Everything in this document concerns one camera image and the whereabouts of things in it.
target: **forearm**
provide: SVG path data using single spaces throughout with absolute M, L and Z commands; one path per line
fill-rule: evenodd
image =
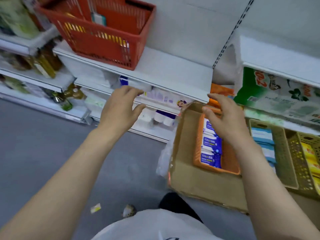
M 118 138 L 93 130 L 59 171 L 0 231 L 0 239 L 70 239 Z
M 235 142 L 234 149 L 257 238 L 320 239 L 317 228 L 274 174 L 261 147 L 250 137 Z

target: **green and white package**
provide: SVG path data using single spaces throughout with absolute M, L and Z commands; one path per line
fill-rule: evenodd
M 242 88 L 234 101 L 254 109 L 320 125 L 320 89 L 283 77 L 243 69 Z

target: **perforated metal strip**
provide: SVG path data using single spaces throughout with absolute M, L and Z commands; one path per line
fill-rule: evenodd
M 215 66 L 217 65 L 218 61 L 220 60 L 220 57 L 222 56 L 222 54 L 223 54 L 224 51 L 226 50 L 227 44 L 228 44 L 229 40 L 231 39 L 234 31 L 239 27 L 239 25 L 241 24 L 242 20 L 245 18 L 246 14 L 247 14 L 248 10 L 250 9 L 250 7 L 251 7 L 251 5 L 252 5 L 253 2 L 254 2 L 254 0 L 250 0 L 250 1 L 249 1 L 247 7 L 245 8 L 245 10 L 244 10 L 244 12 L 242 13 L 240 19 L 238 20 L 237 24 L 235 25 L 233 31 L 231 32 L 229 38 L 227 39 L 225 45 L 223 46 L 220 54 L 218 55 L 216 61 L 214 62 L 214 65 L 212 66 L 213 69 L 215 68 Z

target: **beige plastic basket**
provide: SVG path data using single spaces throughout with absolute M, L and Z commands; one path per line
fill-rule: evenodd
M 249 125 L 250 131 L 252 127 L 271 129 L 275 160 L 277 161 L 275 165 L 277 176 L 286 188 L 297 190 L 299 185 L 284 128 L 254 119 L 249 120 Z
M 299 184 L 299 189 L 295 190 L 294 192 L 320 200 L 320 196 L 315 189 L 315 185 L 301 145 L 301 142 L 309 144 L 314 150 L 317 161 L 320 162 L 320 137 L 292 131 L 289 129 L 286 129 L 285 132 Z

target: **white back panel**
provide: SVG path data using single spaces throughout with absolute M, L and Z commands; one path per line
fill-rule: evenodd
M 249 0 L 142 0 L 157 6 L 147 46 L 211 67 Z
M 255 0 L 241 25 L 320 47 L 320 0 Z

